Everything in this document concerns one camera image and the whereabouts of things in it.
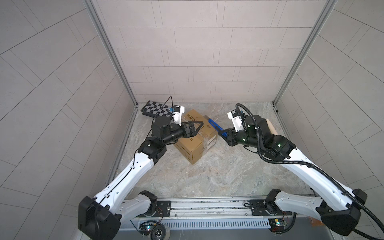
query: robotic arm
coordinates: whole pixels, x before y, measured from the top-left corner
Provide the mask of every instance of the robotic arm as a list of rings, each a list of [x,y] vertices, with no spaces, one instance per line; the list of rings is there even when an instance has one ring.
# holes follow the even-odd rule
[[[184,107],[173,106],[172,110],[174,123],[171,123],[168,117],[156,118],[151,126],[152,136],[147,137],[136,150],[137,153],[128,166],[94,198],[85,197],[80,202],[78,228],[91,239],[113,239],[121,221],[130,220],[139,214],[148,217],[155,214],[157,197],[148,191],[122,202],[139,179],[164,155],[166,145],[175,143],[181,137],[196,136],[202,127],[203,122],[181,122]],[[301,213],[321,220],[340,235],[347,236],[351,231],[355,231],[368,239],[375,239],[354,229],[361,216],[360,209],[363,209],[384,228],[380,220],[364,206],[367,195],[362,190],[352,190],[334,180],[310,161],[294,143],[281,135],[272,134],[264,118],[253,115],[239,103],[236,104],[235,110],[228,113],[228,118],[232,120],[233,128],[223,130],[211,119],[209,123],[229,146],[241,144],[247,150],[249,150],[247,147],[256,147],[257,152],[253,153],[258,154],[263,161],[280,164],[289,169],[319,195],[307,197],[272,189],[265,198],[263,206],[255,208],[261,207],[270,215],[276,215],[281,211]]]

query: metal corner post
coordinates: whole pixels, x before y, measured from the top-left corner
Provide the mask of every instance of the metal corner post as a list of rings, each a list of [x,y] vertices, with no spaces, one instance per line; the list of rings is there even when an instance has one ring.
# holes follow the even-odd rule
[[[123,82],[124,87],[126,88],[129,96],[131,97],[131,99],[132,99],[132,101],[133,101],[133,103],[135,105],[135,108],[137,108],[137,104],[138,103],[136,101],[136,98],[135,98],[135,96],[134,96],[134,94],[132,92],[132,89],[130,88],[130,86],[128,84],[128,81],[127,81],[127,78],[124,75],[124,72],[122,71],[122,68],[121,68],[121,66],[119,64],[119,61],[118,61],[117,57],[116,57],[116,53],[114,52],[113,47],[112,47],[112,45],[111,45],[111,43],[110,43],[110,41],[109,41],[109,39],[107,37],[107,34],[106,34],[105,30],[104,30],[104,27],[101,24],[99,16],[96,13],[96,10],[95,10],[95,8],[93,6],[92,0],[83,0],[83,2],[84,2],[85,8],[87,9],[87,12],[88,12],[89,16],[91,17],[91,20],[92,20],[92,22],[93,22],[93,24],[94,24],[94,26],[95,26],[95,28],[96,28],[100,38],[101,38],[101,41],[102,41],[103,45],[106,47],[107,53],[108,53],[108,55],[111,58],[112,64],[115,67],[116,72],[118,73],[121,81]]]
[[[308,35],[308,38],[305,41],[302,49],[300,50],[299,55],[297,56],[295,62],[293,63],[291,70],[289,71],[285,81],[283,82],[283,85],[281,86],[279,92],[277,93],[276,98],[273,100],[273,104],[275,106],[280,101],[281,96],[283,95],[289,83],[293,79],[297,69],[299,69],[301,63],[303,62],[305,56],[307,55],[317,35],[319,35],[321,28],[323,27],[325,21],[328,19],[329,15],[331,14],[333,10],[333,6],[336,4],[336,2],[337,0],[328,0],[325,3],[323,10],[321,11],[319,17],[317,18],[316,23],[314,24],[310,34]]]

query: gray surface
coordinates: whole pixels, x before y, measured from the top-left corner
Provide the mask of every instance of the gray surface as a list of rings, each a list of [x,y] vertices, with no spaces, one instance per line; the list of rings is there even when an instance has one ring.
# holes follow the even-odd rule
[[[114,240],[142,239],[133,231],[119,231]],[[214,230],[171,230],[169,240],[223,240],[223,239],[263,239],[263,240],[327,240],[333,239],[325,226],[312,227],[308,218],[296,218],[293,228],[285,234],[274,235],[267,229],[214,229]]]
[[[253,114],[270,119],[278,133],[283,134],[270,103],[244,103]],[[208,115],[221,127],[233,126],[227,112],[235,103],[183,103],[185,112],[195,109]],[[120,173],[133,158],[134,151],[150,130],[152,118],[139,112],[133,123],[123,157],[118,167]],[[310,188],[290,171],[281,166],[263,162],[256,154],[241,145],[230,147],[223,139],[192,165],[172,145],[154,168],[135,185],[129,197],[148,190],[158,197],[209,197],[236,195],[267,195],[273,188],[292,194],[312,193]]]

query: checkered board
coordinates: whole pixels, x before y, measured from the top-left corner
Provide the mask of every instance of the checkered board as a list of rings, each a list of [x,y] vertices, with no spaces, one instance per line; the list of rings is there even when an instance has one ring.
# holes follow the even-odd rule
[[[162,103],[157,103],[153,101],[148,101],[147,104],[141,109],[141,112],[143,115],[149,116],[154,118],[159,111],[158,116],[170,116],[170,107],[168,105],[164,105],[164,107],[161,107]]]

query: stone-patterned floor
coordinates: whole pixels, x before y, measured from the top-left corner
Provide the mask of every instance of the stone-patterned floor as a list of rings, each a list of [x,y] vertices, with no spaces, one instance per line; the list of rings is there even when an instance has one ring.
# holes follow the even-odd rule
[[[283,130],[271,103],[243,103],[253,114],[269,119],[276,131]],[[182,103],[185,113],[195,109],[207,115],[222,128],[233,127],[227,113],[235,109],[235,103]],[[141,145],[151,129],[152,118],[138,111],[128,138],[118,174],[132,160],[134,151]],[[292,194],[313,193],[292,172],[262,161],[257,154],[243,146],[228,146],[220,137],[194,165],[172,145],[158,163],[148,171],[129,194],[135,197],[148,190],[158,197],[219,197],[267,195],[271,189],[281,189]]]

